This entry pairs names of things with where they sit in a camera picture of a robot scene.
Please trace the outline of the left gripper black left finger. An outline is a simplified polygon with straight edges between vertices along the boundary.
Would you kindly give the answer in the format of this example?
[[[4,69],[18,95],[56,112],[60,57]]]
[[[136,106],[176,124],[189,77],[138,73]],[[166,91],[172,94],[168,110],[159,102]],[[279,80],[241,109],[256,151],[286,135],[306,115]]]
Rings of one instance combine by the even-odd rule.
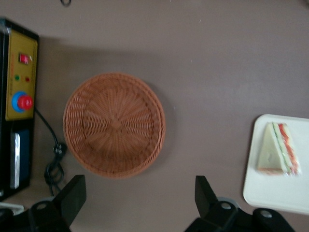
[[[32,232],[69,232],[86,201],[84,175],[76,175],[51,201],[34,204],[28,211]]]

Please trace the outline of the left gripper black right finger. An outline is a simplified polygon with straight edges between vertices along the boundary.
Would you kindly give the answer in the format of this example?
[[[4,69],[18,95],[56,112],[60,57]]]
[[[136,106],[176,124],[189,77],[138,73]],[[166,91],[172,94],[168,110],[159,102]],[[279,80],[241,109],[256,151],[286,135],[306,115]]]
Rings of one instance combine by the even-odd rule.
[[[217,198],[205,176],[196,176],[195,203],[199,212],[187,232],[252,232],[252,216],[228,198]]]

